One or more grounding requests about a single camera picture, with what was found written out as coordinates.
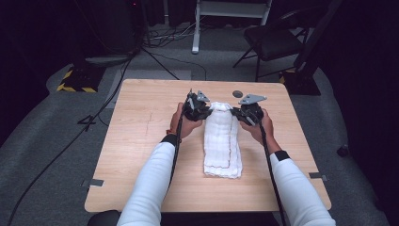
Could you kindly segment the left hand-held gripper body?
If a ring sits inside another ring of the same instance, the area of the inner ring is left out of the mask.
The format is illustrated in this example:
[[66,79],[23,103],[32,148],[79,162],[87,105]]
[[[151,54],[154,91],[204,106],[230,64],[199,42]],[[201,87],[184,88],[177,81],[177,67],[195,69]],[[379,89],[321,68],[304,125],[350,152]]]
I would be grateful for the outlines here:
[[186,100],[183,106],[183,113],[190,121],[196,121],[196,117],[203,112],[203,108],[209,99],[206,95],[199,90],[198,93],[194,93],[192,90],[187,94]]

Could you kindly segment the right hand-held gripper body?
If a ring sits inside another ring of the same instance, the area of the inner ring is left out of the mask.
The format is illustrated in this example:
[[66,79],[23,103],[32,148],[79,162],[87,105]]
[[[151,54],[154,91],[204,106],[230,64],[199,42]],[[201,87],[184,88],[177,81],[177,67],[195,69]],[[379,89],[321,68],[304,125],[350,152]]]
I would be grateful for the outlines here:
[[240,108],[242,109],[245,117],[254,126],[258,124],[263,118],[262,108],[259,106],[259,102],[265,101],[266,96],[248,94],[242,100],[239,101]]

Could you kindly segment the white towel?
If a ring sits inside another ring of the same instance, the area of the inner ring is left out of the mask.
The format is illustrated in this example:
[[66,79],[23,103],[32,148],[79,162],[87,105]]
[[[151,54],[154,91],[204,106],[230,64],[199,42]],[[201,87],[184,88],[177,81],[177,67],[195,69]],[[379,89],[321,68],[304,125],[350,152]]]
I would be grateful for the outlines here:
[[238,145],[239,122],[227,103],[211,103],[211,115],[204,129],[204,173],[237,179],[242,175],[241,151]]

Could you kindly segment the person's left hand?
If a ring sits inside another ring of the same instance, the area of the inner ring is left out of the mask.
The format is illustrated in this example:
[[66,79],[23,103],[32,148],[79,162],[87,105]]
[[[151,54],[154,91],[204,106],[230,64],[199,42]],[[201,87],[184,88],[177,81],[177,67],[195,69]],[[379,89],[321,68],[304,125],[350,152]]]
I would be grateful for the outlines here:
[[202,121],[190,121],[185,116],[180,118],[183,112],[183,103],[178,103],[175,113],[172,115],[169,129],[167,134],[176,135],[178,131],[178,126],[181,126],[180,138],[188,137],[192,131],[202,125]]

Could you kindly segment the person's right hand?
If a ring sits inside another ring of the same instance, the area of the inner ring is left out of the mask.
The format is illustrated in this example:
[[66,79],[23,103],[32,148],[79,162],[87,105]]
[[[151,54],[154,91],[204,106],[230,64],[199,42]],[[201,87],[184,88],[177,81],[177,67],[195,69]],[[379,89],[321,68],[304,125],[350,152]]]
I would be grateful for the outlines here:
[[268,112],[263,108],[262,123],[258,125],[247,125],[241,122],[241,126],[244,130],[250,132],[252,137],[257,140],[261,145],[267,145],[270,152],[274,152],[279,149],[279,144],[274,138],[274,126]]

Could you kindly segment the black folding chair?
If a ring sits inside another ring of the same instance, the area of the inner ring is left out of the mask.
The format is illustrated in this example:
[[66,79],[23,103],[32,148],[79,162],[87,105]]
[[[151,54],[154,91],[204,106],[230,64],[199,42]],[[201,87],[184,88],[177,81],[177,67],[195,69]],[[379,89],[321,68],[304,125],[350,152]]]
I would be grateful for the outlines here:
[[260,74],[260,62],[299,55],[305,48],[310,30],[315,27],[319,7],[302,8],[280,16],[276,21],[244,32],[249,48],[233,64],[235,68],[242,60],[256,57],[255,81]]

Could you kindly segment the grey tape strip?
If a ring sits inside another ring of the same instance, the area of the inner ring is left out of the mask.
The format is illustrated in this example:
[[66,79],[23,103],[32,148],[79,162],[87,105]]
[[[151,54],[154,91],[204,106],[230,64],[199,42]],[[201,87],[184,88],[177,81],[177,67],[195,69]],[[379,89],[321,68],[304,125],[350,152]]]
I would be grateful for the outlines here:
[[328,177],[321,173],[321,172],[309,172],[310,178],[311,179],[321,179],[322,181],[328,181]]
[[98,179],[88,179],[84,180],[81,184],[82,187],[91,187],[91,186],[102,186],[104,184],[104,180]]

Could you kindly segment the black seat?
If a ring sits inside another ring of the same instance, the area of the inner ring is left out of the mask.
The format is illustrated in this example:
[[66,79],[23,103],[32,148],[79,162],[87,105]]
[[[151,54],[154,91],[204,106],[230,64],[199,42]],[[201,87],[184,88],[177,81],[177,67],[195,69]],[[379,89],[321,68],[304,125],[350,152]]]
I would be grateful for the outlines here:
[[120,219],[120,212],[117,210],[108,210],[97,213],[92,216],[87,226],[117,226]]

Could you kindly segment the black yellow striped base plate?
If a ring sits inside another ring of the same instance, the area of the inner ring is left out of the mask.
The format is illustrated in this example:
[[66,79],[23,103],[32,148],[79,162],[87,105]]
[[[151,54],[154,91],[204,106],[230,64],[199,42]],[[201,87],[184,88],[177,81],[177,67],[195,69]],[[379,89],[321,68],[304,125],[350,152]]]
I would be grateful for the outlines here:
[[320,96],[321,92],[312,76],[302,76],[293,70],[279,73],[279,81],[290,95]]
[[65,73],[56,90],[89,93],[97,92],[103,79],[104,72],[105,68],[100,67],[79,69],[71,66]]

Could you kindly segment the white metal stand frame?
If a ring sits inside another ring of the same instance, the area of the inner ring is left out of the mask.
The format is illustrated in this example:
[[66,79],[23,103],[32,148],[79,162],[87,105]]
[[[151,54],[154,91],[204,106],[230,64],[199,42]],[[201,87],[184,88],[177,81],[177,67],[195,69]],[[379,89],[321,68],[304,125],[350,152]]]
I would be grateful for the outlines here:
[[202,16],[223,16],[260,19],[265,24],[273,0],[263,0],[262,3],[233,2],[232,0],[196,0],[195,30],[191,52],[195,55],[200,51],[200,19]]

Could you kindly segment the black slanted post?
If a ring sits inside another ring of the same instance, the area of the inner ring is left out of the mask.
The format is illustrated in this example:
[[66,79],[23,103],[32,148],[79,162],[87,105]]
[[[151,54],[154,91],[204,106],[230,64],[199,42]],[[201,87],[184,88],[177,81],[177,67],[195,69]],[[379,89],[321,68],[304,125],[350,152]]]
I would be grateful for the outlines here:
[[332,20],[337,9],[343,0],[331,0],[327,7],[327,13],[321,18],[317,26],[314,28],[309,41],[303,53],[298,57],[299,68],[296,71],[302,76],[312,76],[317,68],[317,52],[320,41],[324,35],[328,24]]

